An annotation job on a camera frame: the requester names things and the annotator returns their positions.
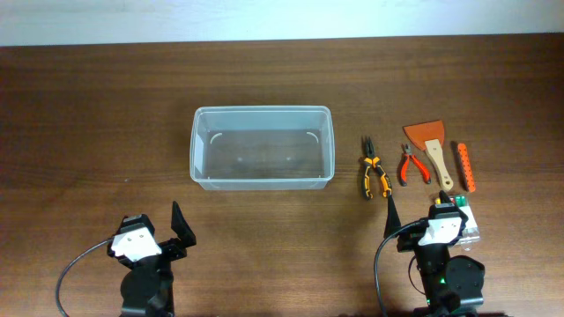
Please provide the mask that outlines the orange black long-nose pliers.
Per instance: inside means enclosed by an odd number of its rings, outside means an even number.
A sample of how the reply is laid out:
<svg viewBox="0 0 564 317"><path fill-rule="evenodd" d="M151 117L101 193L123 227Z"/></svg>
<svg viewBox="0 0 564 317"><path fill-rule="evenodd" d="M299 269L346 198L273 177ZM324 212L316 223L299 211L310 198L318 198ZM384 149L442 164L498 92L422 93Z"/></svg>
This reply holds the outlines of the orange black long-nose pliers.
<svg viewBox="0 0 564 317"><path fill-rule="evenodd" d="M374 171L382 184L382 196L385 198L392 197L392 185L390 177L382 167L382 161L375 154L375 147L370 136L363 139L365 158L362 160L362 181L361 193L367 200L371 200L374 195L370 188L370 175Z"/></svg>

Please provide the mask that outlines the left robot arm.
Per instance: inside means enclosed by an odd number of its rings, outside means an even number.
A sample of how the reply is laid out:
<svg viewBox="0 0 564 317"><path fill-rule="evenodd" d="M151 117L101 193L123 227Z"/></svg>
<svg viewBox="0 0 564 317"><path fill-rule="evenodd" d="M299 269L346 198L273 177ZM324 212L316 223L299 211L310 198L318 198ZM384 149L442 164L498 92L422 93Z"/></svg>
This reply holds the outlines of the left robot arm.
<svg viewBox="0 0 564 317"><path fill-rule="evenodd" d="M172 262L197 243L178 202L172 202L171 229L176 236L158 242L151 220L141 214L124 217L110 239L108 256L129 269L120 286L122 316L175 315Z"/></svg>

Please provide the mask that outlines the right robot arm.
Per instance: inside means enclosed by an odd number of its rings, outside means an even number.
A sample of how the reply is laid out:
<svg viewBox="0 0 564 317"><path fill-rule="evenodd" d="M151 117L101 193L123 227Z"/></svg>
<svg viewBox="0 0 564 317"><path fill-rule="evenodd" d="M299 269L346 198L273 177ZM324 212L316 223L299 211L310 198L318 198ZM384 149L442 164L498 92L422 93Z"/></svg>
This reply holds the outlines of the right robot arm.
<svg viewBox="0 0 564 317"><path fill-rule="evenodd" d="M386 244L397 240L397 251L414 253L427 305L415 308L414 316L476 316L484 304L485 266L469 256L451 256L449 249L464 238L470 220L445 191L439 202L429 207L427 217L388 232L374 259L377 299L383 315L382 289L378 276L378 260Z"/></svg>

